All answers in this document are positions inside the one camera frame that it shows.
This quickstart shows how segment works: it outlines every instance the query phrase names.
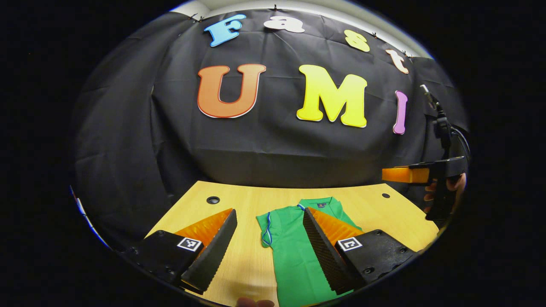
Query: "white wall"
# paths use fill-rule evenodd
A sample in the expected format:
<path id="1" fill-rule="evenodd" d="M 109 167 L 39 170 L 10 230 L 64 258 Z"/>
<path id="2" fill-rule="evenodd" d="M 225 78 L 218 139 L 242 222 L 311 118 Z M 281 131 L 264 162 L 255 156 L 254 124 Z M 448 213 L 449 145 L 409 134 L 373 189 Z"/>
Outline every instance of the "white wall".
<path id="1" fill-rule="evenodd" d="M 279 9 L 291 9 L 322 15 L 328 18 L 345 22 L 368 33 L 376 32 L 385 42 L 406 51 L 410 56 L 432 56 L 408 34 L 391 23 L 383 20 L 373 12 L 343 0 L 195 0 L 189 1 L 172 11 L 194 16 L 195 19 L 216 16 L 245 9 L 273 8 L 277 4 Z"/>

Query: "table top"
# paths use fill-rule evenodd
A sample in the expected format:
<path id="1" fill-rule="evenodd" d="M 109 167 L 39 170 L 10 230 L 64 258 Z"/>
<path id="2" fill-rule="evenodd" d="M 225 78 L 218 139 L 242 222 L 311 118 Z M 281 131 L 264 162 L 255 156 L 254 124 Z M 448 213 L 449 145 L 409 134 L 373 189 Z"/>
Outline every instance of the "table top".
<path id="1" fill-rule="evenodd" d="M 219 198 L 217 204 L 206 200 Z M 209 289 L 195 296 L 234 306 L 239 297 L 268 299 L 279 306 L 271 248 L 263 248 L 256 216 L 295 206 L 301 199 L 334 197 L 364 232 L 381 229 L 413 251 L 436 239 L 438 227 L 425 213 L 387 184 L 340 188 L 264 188 L 197 181 L 157 222 L 175 233 L 220 211 L 237 211 L 237 229 Z"/>

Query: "human hand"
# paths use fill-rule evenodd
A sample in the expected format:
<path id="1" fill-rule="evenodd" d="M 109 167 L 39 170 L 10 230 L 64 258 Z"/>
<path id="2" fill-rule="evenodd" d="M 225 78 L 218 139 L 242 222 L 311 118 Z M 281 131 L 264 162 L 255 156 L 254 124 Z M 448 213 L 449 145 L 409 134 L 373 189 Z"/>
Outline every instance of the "human hand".
<path id="1" fill-rule="evenodd" d="M 425 191 L 432 192 L 432 193 L 426 194 L 425 197 L 423 198 L 426 202 L 429 202 L 434 199 L 434 194 L 436 192 L 437 179 L 434 179 L 434 181 L 435 182 L 433 182 L 430 186 L 425 187 Z M 450 182 L 449 180 L 446 180 L 446 186 L 448 190 L 452 192 L 456 191 L 455 204 L 453 205 L 453 210 L 455 210 L 455 208 L 459 205 L 461 194 L 463 193 L 466 187 L 466 173 L 463 173 L 461 177 L 459 178 L 459 180 L 457 180 L 457 182 L 455 183 Z M 428 213 L 430 211 L 430 208 L 431 207 L 426 207 L 423 211 L 425 213 Z"/>
<path id="2" fill-rule="evenodd" d="M 270 300 L 263 299 L 255 302 L 253 299 L 247 297 L 240 297 L 237 300 L 235 307 L 273 307 L 275 303 Z"/>

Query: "orange letter u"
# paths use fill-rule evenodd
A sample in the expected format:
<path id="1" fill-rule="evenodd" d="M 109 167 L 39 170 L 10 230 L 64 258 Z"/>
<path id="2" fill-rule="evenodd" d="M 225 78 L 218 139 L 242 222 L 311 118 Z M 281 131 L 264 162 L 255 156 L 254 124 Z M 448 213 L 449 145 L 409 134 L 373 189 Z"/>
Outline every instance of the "orange letter u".
<path id="1" fill-rule="evenodd" d="M 226 103 L 220 100 L 222 77 L 228 73 L 227 66 L 211 66 L 201 69 L 197 105 L 199 110 L 210 117 L 234 118 L 248 113 L 256 103 L 258 79 L 265 66 L 260 64 L 243 64 L 237 67 L 242 73 L 241 95 L 235 102 Z"/>

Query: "yellow letter m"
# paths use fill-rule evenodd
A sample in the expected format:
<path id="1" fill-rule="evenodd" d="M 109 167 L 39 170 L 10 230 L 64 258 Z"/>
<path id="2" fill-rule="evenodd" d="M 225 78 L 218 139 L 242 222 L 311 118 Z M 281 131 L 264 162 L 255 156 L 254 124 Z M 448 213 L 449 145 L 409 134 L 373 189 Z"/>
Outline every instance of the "yellow letter m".
<path id="1" fill-rule="evenodd" d="M 305 75 L 305 100 L 303 108 L 296 113 L 301 120 L 320 121 L 323 114 L 318 109 L 322 100 L 328 120 L 334 122 L 344 105 L 345 113 L 341 122 L 347 126 L 366 127 L 364 117 L 364 89 L 368 85 L 364 78 L 347 75 L 337 88 L 330 74 L 320 66 L 302 65 L 300 71 Z"/>

